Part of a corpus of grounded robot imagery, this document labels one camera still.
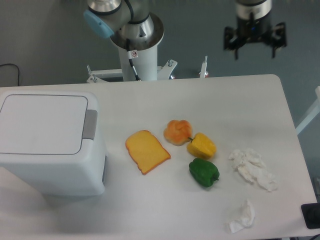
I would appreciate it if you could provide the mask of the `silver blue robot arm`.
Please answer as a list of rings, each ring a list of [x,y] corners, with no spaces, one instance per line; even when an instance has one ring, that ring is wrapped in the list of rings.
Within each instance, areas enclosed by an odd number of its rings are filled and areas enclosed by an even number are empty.
[[[134,30],[134,36],[125,31],[126,25],[140,26],[152,24],[149,5],[145,0],[89,0],[83,17],[89,27],[101,38],[118,35],[127,42],[149,42],[150,33]],[[271,25],[272,1],[237,0],[235,2],[237,28],[225,27],[223,48],[233,51],[238,58],[238,50],[245,44],[264,43],[276,50],[287,46],[286,24]]]

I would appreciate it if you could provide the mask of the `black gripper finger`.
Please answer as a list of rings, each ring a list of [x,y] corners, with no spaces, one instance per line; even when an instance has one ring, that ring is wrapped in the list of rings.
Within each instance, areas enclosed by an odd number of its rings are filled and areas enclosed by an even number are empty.
[[[287,46],[286,23],[280,22],[262,35],[263,42],[271,47],[271,58],[276,57],[278,49]]]
[[[245,37],[238,35],[238,30],[230,26],[226,26],[223,32],[223,49],[234,53],[234,58],[239,59],[239,49],[247,43]]]

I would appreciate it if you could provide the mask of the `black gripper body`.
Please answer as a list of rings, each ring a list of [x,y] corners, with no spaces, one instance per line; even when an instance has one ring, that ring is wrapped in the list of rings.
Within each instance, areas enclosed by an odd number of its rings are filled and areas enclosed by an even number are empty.
[[[256,18],[253,13],[250,13],[247,19],[236,16],[237,29],[236,40],[238,45],[249,43],[264,43],[271,45],[272,43],[272,24],[271,13],[268,12],[260,18]]]

